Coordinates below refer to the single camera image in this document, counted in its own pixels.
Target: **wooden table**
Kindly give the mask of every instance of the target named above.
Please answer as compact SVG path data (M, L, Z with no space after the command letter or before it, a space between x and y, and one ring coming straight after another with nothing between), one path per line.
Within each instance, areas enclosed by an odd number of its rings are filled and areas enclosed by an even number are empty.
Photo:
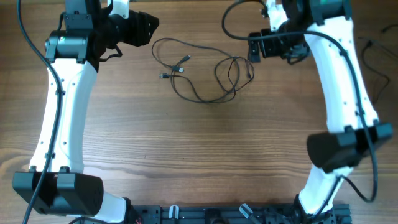
M221 30L229 1L135 3L131 9L160 18L152 38L175 37L217 47L245 57L248 44ZM396 30L380 28L396 22L395 0L353 1L356 37L381 39L397 50ZM258 4L247 4L229 16L228 28L247 35L267 27ZM23 5L26 29L44 52L44 40L56 29L63 5ZM39 140L47 71L26 44L16 21L16 7L0 6L0 223L20 223L27 204L12 189L15 171L26 170ZM363 41L356 41L358 48ZM134 205L239 205L290 203L304 187L311 162L305 147L309 134L326 130L326 111L312 58L289 66L279 58L255 64L256 78L235 100L199 105L179 98L167 70L150 54L150 45L120 44L123 58L101 64L91 95L83 143L85 173L100 176L105 189L128 197ZM392 83L375 106L382 121L397 126L397 70L380 50L370 63L388 73ZM159 54L167 63L192 55L185 75L205 98L221 94L213 67L224 56L164 43ZM363 69L369 94L382 80ZM223 82L227 82L226 70ZM180 91L191 89L178 82ZM365 204L348 184L335 203L350 203L354 223L398 220L398 139L385 145L379 159L379 195ZM371 191L371 163L364 159L352 175L363 192ZM67 223L70 218L32 213L31 223Z

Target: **wooden tabletop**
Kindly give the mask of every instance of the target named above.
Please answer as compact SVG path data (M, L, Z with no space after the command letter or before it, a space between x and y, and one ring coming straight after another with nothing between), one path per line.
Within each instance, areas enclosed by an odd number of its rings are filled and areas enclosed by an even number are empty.
M179 98L167 70L150 53L161 37L217 47L245 57L248 44L228 38L221 16L232 1L143 2L131 9L160 18L160 27L144 47L120 44L122 58L102 63L88 106L83 143L85 173L100 176L105 190L128 197L134 205L239 205L290 203L308 178L309 134L326 131L322 87L313 58L287 65L280 58L255 64L256 77L235 100L201 105ZM397 51L398 30L379 30L396 23L398 1L353 1L356 37L382 40ZM268 27L259 4L243 5L228 18L227 27L248 35ZM63 5L23 5L24 24L44 52L44 40L58 24ZM15 171L26 170L39 140L47 71L26 44L16 21L15 5L0 6L0 223L20 223L27 204L12 189ZM358 49L364 42L356 39ZM166 42L159 55L177 63L185 55L185 75L204 98L222 94L214 66L225 56ZM392 83L375 105L381 121L398 125L395 61L370 50L369 63L389 74ZM363 68L369 95L383 79ZM226 70L220 73L228 83ZM243 75L241 83L246 81ZM178 89L192 96L185 82ZM398 220L398 139L377 152L379 194L364 203L343 184L335 203L350 203L354 223L396 223ZM352 180L370 195L372 170L364 159ZM32 213L31 223L68 223L70 218Z

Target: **cable connector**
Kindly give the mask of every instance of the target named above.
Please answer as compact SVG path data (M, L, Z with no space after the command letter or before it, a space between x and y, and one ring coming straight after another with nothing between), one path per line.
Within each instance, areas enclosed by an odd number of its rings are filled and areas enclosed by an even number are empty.
M172 69L173 71L180 72L180 73L183 73L183 72L184 72L184 69L183 69L183 68L180 68L180 67L175 66L175 65L171 66L171 69Z
M171 75L167 74L167 73L163 73L159 75L159 78L170 78Z

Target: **robotic arm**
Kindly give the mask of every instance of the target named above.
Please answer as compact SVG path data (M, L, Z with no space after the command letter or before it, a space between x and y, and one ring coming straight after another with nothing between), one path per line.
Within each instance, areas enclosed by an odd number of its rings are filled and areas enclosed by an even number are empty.
M336 223L339 216L349 216L348 207L331 203L342 184L340 177L347 177L353 167L369 154L370 142L366 141L364 129L369 129L371 144L379 147L391 138L392 127L379 122L366 93L354 48L349 1L282 2L282 5L277 5L275 0L268 0L262 12L270 20L270 29L239 39L249 41L249 58L253 61L259 62L261 52L264 58L278 56L293 64L312 52L317 63L329 131L308 137L308 154L313 167L305 188L296 196L293 205L249 208L244 204L239 209L180 209L176 205L170 208L133 207L128 199L104 192L99 177L84 175L83 130L91 89L99 64L104 61L100 57L106 49L118 50L116 44L119 42L137 47L148 44L159 20L142 12L130 11L128 0L108 0L105 9L101 9L99 0L66 0L63 18L67 30L52 32L46 41L46 58L57 71L65 90L63 110L52 161L34 209L42 214L93 217L107 223L134 224ZM223 29L227 35L236 38L224 26ZM307 34L276 37L299 31L307 31ZM353 64L355 76L351 75L348 62L336 45L310 32L325 34L339 42ZM39 144L30 161L29 172L16 172L14 175L13 187L28 203L47 157L56 113L55 91L54 79L49 72L49 93ZM364 122L360 109L363 110Z

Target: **wood grain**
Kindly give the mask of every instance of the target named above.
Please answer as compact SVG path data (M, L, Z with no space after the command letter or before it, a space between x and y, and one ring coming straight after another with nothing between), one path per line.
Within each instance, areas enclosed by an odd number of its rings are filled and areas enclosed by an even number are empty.
M245 57L247 43L221 30L230 2L135 3L137 11L160 18L153 41L175 37ZM398 2L353 1L356 37L381 39L397 49L397 31L380 28L398 19ZM259 5L233 11L228 29L247 35L267 27ZM26 29L43 50L58 24L61 4L23 5ZM0 223L20 223L27 204L13 191L12 175L26 170L39 139L47 94L47 72L17 26L15 6L0 6ZM358 48L364 45L357 41ZM223 105L198 105L180 99L150 54L150 45L120 45L124 55L101 64L87 112L83 143L85 173L98 175L105 189L134 205L237 205L289 203L304 187L310 170L305 141L326 130L325 102L312 58L293 67L279 58L256 64L255 80ZM159 55L168 63L192 55L184 68L205 98L221 94L213 67L224 56L167 42ZM371 50L370 63L391 75L392 83L376 109L382 121L397 126L396 63ZM369 90L382 80L363 69ZM227 82L226 70L223 82ZM186 83L177 83L191 94ZM367 205L346 184L335 203L350 203L354 223L395 223L398 219L398 139L378 153L379 195ZM371 164L365 159L352 175L361 190L371 190ZM31 223L67 223L70 218L32 214Z

